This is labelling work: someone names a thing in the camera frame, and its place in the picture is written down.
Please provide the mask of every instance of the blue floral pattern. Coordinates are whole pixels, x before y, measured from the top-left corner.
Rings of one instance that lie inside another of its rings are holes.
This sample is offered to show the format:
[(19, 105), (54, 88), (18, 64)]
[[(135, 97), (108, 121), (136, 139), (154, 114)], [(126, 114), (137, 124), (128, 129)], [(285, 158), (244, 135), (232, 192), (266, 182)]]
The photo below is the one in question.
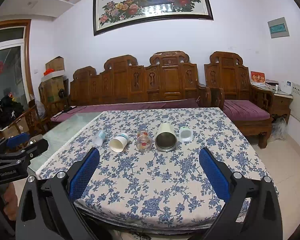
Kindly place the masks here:
[[(152, 139), (162, 122), (193, 129), (193, 141), (178, 142), (177, 149), (162, 153), (154, 146), (141, 153), (136, 148), (139, 127)], [(220, 213), (224, 201), (214, 192), (199, 165), (199, 151), (207, 146), (231, 171), (260, 179), (269, 173), (258, 155), (235, 125), (219, 108), (152, 109), (103, 112), (58, 150), (38, 171), (39, 178), (51, 178), (82, 160), (93, 147), (99, 129), (107, 132), (97, 147), (100, 164), (76, 204), (103, 220), (141, 228), (208, 227)], [(121, 153), (108, 147), (121, 132), (130, 142)], [(250, 200), (244, 202), (244, 217)]]

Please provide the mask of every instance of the peacock painting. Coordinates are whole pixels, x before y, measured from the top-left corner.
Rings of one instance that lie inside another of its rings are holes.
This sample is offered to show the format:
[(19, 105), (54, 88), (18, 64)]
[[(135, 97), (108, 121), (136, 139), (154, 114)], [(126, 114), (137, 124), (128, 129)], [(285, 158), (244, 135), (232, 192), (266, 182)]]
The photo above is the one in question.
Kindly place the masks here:
[(198, 11), (202, 14), (206, 12), (206, 4), (205, 2), (202, 3), (201, 0), (99, 0), (99, 4), (99, 28), (131, 18), (156, 16), (158, 10), (161, 13), (159, 15), (167, 12), (187, 13)]

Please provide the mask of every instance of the human hand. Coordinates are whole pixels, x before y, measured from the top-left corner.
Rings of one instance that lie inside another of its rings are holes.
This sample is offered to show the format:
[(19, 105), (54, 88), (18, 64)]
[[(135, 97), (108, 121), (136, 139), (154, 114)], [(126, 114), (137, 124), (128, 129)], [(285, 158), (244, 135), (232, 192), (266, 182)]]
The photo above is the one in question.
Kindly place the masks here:
[(4, 213), (10, 220), (16, 220), (18, 210), (18, 197), (16, 195), (13, 183), (9, 183), (6, 192), (3, 194), (3, 198), (6, 201), (6, 205), (3, 208)]

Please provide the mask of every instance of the pile of clothes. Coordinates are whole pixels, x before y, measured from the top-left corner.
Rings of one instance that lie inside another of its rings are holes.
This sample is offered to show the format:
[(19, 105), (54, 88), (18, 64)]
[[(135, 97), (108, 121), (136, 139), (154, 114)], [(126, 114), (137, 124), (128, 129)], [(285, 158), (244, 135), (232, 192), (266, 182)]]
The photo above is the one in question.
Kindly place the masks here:
[(24, 112), (23, 105), (13, 99), (12, 95), (7, 95), (0, 100), (0, 129), (11, 124)]

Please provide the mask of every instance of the tile floor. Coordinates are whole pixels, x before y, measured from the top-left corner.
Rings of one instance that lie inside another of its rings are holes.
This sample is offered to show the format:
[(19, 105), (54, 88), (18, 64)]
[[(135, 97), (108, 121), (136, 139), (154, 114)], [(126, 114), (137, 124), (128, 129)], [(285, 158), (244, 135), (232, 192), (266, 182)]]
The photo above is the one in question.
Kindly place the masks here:
[[(255, 138), (249, 138), (249, 142), (267, 167), (280, 193), (279, 204), (282, 214), (283, 240), (287, 240), (300, 223), (300, 150), (291, 138), (286, 141), (270, 142), (263, 150), (258, 147), (258, 141)], [(18, 199), (20, 199), (25, 181), (26, 179), (23, 179), (14, 183)], [(134, 239), (130, 236), (125, 234), (119, 236), (116, 233), (114, 240)], [(152, 240), (159, 239), (181, 240), (184, 238), (152, 236)]]

